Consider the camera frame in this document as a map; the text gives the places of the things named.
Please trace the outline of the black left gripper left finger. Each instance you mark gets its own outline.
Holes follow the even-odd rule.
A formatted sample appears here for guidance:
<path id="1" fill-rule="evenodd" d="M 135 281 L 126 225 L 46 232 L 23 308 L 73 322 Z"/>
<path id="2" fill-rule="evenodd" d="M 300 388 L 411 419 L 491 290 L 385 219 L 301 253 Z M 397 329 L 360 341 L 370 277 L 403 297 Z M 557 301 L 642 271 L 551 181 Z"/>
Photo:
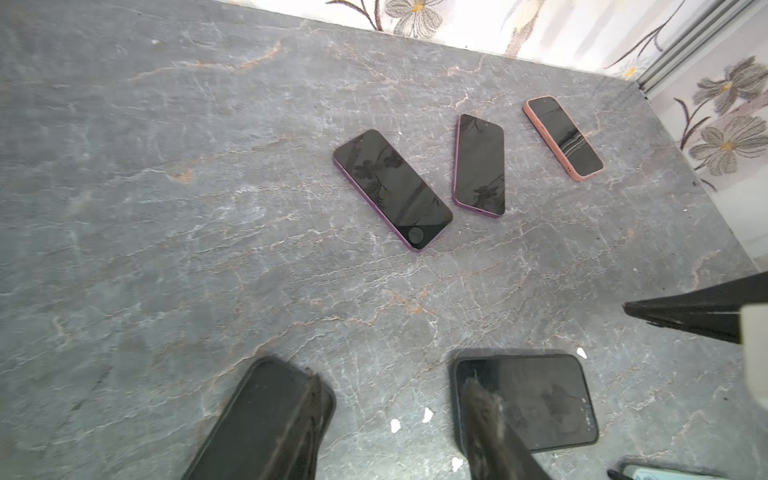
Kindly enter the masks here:
<path id="1" fill-rule="evenodd" d="M 323 430 L 323 388 L 312 373 L 260 479 L 314 479 Z"/>

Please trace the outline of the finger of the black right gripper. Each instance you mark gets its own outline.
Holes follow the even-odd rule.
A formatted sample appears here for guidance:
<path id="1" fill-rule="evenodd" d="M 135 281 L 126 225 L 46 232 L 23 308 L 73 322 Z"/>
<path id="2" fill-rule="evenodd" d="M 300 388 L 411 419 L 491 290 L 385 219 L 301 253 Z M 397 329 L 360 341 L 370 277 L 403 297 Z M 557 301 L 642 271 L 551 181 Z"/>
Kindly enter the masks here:
<path id="1" fill-rule="evenodd" d="M 767 273 L 762 272 L 687 294 L 626 302 L 622 308 L 656 327 L 741 344 L 741 308 L 766 302 Z"/>

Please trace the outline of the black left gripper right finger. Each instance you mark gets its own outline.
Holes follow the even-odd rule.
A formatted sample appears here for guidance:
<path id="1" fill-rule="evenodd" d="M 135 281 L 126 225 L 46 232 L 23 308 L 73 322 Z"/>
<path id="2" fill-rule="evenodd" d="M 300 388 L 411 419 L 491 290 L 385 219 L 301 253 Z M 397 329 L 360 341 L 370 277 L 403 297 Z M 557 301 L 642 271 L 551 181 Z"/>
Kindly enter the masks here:
<path id="1" fill-rule="evenodd" d="M 472 479 L 550 479 L 508 424 L 498 395 L 470 378 L 462 386 L 460 407 Z"/>

